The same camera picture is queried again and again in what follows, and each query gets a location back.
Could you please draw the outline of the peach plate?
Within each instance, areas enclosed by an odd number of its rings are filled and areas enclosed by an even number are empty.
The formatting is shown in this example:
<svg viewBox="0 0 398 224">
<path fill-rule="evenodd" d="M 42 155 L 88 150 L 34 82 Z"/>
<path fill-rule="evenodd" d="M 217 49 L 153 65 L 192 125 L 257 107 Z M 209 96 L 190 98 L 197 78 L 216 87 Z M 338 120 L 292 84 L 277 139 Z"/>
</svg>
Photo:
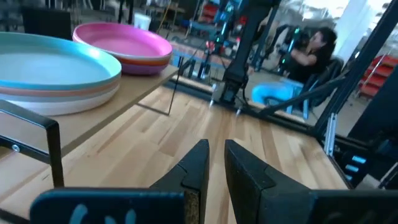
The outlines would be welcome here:
<svg viewBox="0 0 398 224">
<path fill-rule="evenodd" d="M 67 97 L 78 95 L 90 95 L 105 90 L 110 90 L 119 85 L 120 78 L 109 83 L 101 84 L 95 87 L 83 88 L 79 90 L 25 90 L 17 88 L 0 87 L 0 93 L 16 96 L 44 96 L 44 97 Z"/>
</svg>

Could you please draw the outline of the red storage bins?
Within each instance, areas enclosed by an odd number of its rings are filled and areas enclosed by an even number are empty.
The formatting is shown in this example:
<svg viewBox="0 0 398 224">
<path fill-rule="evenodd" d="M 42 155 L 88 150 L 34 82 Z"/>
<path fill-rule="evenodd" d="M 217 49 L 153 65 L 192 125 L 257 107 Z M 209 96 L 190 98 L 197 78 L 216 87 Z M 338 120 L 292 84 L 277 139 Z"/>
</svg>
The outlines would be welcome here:
<svg viewBox="0 0 398 224">
<path fill-rule="evenodd" d="M 358 85 L 358 96 L 374 97 L 398 65 L 398 57 L 384 54 L 376 57 L 365 71 Z"/>
</svg>

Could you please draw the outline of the black rig frame post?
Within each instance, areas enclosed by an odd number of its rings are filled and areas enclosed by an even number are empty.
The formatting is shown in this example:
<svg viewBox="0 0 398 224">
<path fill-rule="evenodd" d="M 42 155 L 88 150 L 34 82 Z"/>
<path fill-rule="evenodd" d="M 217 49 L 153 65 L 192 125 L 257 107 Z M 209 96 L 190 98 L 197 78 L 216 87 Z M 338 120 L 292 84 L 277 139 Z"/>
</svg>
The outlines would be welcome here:
<svg viewBox="0 0 398 224">
<path fill-rule="evenodd" d="M 379 52 L 381 47 L 390 36 L 391 32 L 398 23 L 398 0 L 391 0 L 383 16 L 377 23 L 377 26 L 371 32 L 368 40 L 361 49 L 358 58 L 353 63 L 350 70 L 347 71 L 344 79 L 336 81 L 335 94 L 327 104 L 317 123 L 312 128 L 312 133 L 316 136 L 323 136 L 326 131 L 327 119 L 332 114 L 338 114 L 345 104 L 351 92 L 355 89 L 363 73 Z"/>
</svg>

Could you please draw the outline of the person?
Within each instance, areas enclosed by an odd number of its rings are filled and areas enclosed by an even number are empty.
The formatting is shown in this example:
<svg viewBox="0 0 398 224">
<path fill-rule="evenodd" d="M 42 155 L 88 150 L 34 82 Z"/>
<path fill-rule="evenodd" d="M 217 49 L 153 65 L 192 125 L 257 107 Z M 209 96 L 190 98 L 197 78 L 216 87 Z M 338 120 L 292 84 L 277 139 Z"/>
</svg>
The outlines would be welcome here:
<svg viewBox="0 0 398 224">
<path fill-rule="evenodd" d="M 320 74 L 328 65 L 335 49 L 337 33 L 329 27 L 321 27 L 310 38 L 305 50 L 292 48 L 287 44 L 277 46 L 281 54 L 288 55 L 290 63 L 287 78 L 306 84 L 313 74 Z"/>
</svg>

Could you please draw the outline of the magenta pink plate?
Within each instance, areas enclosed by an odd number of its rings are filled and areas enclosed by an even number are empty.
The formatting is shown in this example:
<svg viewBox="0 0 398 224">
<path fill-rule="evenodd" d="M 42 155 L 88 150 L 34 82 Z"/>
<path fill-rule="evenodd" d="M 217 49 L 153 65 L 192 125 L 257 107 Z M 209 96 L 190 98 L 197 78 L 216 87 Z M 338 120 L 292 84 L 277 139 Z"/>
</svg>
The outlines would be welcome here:
<svg viewBox="0 0 398 224">
<path fill-rule="evenodd" d="M 78 25 L 73 40 L 133 60 L 164 60 L 173 51 L 168 40 L 151 31 L 112 22 Z"/>
</svg>

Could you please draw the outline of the blue chair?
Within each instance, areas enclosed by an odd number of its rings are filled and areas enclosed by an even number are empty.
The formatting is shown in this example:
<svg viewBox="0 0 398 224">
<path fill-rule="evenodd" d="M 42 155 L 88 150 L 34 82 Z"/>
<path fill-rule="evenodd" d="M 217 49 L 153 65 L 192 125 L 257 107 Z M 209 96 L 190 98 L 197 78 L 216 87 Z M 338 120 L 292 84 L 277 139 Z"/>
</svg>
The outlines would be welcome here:
<svg viewBox="0 0 398 224">
<path fill-rule="evenodd" d="M 287 78 L 277 82 L 261 83 L 252 89 L 252 101 L 266 106 L 274 106 L 299 96 L 304 84 Z"/>
</svg>

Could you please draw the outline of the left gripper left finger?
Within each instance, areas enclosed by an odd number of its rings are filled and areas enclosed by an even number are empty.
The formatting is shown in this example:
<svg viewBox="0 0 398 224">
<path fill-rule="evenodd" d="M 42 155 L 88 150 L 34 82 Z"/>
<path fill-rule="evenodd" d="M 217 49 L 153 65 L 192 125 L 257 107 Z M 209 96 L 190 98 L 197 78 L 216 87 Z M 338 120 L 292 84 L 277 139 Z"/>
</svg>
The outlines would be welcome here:
<svg viewBox="0 0 398 224">
<path fill-rule="evenodd" d="M 209 142 L 199 140 L 148 188 L 64 187 L 41 193 L 30 224 L 203 224 Z"/>
</svg>

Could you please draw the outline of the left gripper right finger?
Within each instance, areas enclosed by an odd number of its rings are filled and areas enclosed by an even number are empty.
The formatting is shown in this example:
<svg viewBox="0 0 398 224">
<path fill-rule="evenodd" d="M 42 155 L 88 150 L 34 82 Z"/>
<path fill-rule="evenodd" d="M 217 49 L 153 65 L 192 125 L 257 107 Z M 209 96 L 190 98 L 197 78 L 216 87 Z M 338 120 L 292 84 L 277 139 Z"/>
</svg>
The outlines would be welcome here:
<svg viewBox="0 0 398 224">
<path fill-rule="evenodd" d="M 224 144 L 237 224 L 398 224 L 398 190 L 317 190 L 233 140 Z"/>
</svg>

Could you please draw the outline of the black box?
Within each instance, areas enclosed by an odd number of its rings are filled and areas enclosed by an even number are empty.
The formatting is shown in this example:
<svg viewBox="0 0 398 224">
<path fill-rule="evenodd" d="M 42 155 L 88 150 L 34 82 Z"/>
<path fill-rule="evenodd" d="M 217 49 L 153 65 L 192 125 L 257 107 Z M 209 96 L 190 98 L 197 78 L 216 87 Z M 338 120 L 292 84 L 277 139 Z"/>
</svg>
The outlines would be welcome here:
<svg viewBox="0 0 398 224">
<path fill-rule="evenodd" d="M 24 32 L 72 40 L 71 14 L 39 7 L 21 7 Z"/>
</svg>

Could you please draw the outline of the black device with blue lights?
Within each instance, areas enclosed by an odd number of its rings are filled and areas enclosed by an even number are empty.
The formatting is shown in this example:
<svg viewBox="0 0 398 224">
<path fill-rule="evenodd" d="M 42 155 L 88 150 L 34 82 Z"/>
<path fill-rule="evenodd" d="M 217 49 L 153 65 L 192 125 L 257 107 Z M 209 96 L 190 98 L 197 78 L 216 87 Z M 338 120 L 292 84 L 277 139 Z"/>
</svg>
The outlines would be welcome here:
<svg viewBox="0 0 398 224">
<path fill-rule="evenodd" d="M 317 141 L 351 189 L 385 188 L 398 176 L 398 137 L 383 134 L 369 141 L 332 134 Z"/>
</svg>

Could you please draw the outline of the black-framed wooden shelf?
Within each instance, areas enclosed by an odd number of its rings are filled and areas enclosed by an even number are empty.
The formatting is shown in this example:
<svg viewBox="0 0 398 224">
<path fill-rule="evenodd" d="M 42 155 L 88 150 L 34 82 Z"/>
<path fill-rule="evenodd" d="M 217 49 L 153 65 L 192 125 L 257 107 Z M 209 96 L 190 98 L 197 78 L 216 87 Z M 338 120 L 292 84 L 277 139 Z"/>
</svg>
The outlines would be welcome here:
<svg viewBox="0 0 398 224">
<path fill-rule="evenodd" d="M 177 74 L 169 65 L 153 76 L 122 75 L 119 90 L 88 111 L 39 116 L 0 100 L 0 195 L 46 167 L 54 187 L 64 185 L 61 158 Z"/>
</svg>

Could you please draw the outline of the black rig frame strut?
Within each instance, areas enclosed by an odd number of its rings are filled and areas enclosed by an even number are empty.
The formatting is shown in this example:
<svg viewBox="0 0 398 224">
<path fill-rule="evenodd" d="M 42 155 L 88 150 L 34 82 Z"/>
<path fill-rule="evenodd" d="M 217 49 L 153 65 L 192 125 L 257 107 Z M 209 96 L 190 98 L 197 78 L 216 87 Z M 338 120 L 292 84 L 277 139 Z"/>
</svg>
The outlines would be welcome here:
<svg viewBox="0 0 398 224">
<path fill-rule="evenodd" d="M 305 93 L 302 93 L 299 96 L 296 96 L 295 98 L 287 100 L 287 101 L 280 103 L 276 106 L 271 106 L 269 108 L 265 108 L 265 109 L 261 110 L 260 112 L 258 112 L 258 114 L 261 116 L 274 114 L 276 111 L 285 109 L 288 106 L 293 106 L 298 103 L 302 103 L 304 100 L 308 100 L 310 98 L 319 96 L 326 92 L 333 91 L 335 88 L 340 86 L 344 82 L 344 80 L 345 80 L 344 77 L 336 78 L 332 81 L 327 82 L 326 84 L 324 84 L 320 87 L 315 88 L 314 90 L 310 90 Z"/>
</svg>

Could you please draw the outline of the white bucket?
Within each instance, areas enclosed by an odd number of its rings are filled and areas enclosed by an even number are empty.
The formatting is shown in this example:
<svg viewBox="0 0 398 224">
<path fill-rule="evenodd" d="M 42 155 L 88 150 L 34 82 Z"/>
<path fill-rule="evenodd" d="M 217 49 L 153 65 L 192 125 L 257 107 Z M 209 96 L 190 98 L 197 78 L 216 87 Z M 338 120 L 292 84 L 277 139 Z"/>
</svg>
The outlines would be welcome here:
<svg viewBox="0 0 398 224">
<path fill-rule="evenodd" d="M 151 17 L 138 12 L 134 13 L 134 27 L 142 30 L 149 30 Z"/>
</svg>

